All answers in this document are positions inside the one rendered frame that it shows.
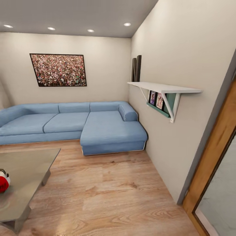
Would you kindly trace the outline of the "radio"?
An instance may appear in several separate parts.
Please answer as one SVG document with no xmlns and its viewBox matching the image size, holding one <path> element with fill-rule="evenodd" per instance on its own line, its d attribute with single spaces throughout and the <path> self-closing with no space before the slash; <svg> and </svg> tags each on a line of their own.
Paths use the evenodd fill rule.
<svg viewBox="0 0 236 236">
<path fill-rule="evenodd" d="M 10 177 L 9 174 L 5 172 L 5 170 L 0 169 L 0 193 L 4 192 L 9 188 Z"/>
</svg>

